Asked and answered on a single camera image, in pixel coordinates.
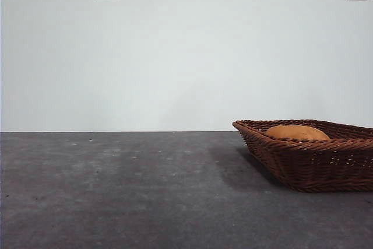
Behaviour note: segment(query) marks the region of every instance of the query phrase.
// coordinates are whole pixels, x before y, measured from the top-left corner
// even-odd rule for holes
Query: brown wicker basket
[[[308,125],[331,140],[277,139],[275,125]],[[317,120],[236,121],[249,151],[285,185],[301,192],[372,191],[373,129]]]

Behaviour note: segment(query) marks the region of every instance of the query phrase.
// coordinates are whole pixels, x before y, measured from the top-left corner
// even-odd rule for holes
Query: gray concrete surface
[[[2,133],[8,248],[373,248],[373,193],[279,184],[236,132]]]

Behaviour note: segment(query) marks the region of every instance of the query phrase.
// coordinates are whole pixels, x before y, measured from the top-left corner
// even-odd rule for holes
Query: bread roll
[[[306,125],[277,125],[269,128],[265,134],[275,138],[330,140],[321,130]]]

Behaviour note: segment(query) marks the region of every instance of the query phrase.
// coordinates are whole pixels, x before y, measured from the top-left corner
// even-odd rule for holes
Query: woven basket rim
[[[319,120],[312,120],[312,119],[289,119],[289,120],[238,120],[233,122],[233,126],[235,128],[247,129],[252,134],[254,134],[258,140],[265,141],[265,142],[277,142],[278,144],[284,144],[287,142],[289,146],[293,147],[296,146],[304,146],[309,150],[340,150],[340,149],[353,149],[354,146],[359,150],[362,149],[373,149],[373,138],[349,138],[349,139],[341,139],[341,138],[332,138],[330,140],[307,140],[307,139],[290,139],[290,138],[275,138],[272,136],[266,135],[264,132],[250,127],[243,122],[250,121],[250,122],[268,122],[276,123],[276,122],[292,122],[292,121],[304,121],[304,122],[322,122],[324,124],[332,124],[332,125],[342,125],[349,127],[351,129],[372,129],[366,127],[358,127],[355,125],[345,125],[345,124],[338,124],[335,122],[327,122],[327,121],[319,121]]]

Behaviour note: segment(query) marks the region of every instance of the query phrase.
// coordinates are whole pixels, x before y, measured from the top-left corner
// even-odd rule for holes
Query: wall
[[[373,127],[373,5],[2,0],[3,131]]]

